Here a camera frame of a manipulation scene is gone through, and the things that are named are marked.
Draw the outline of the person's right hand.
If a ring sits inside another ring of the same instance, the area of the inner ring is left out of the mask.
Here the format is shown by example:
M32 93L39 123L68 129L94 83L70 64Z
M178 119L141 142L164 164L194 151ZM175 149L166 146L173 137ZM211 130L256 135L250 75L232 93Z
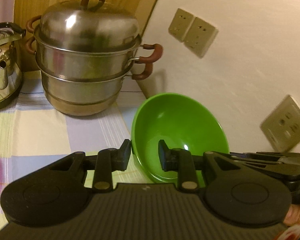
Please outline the person's right hand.
M300 230L300 204L292 204L284 219L289 230Z

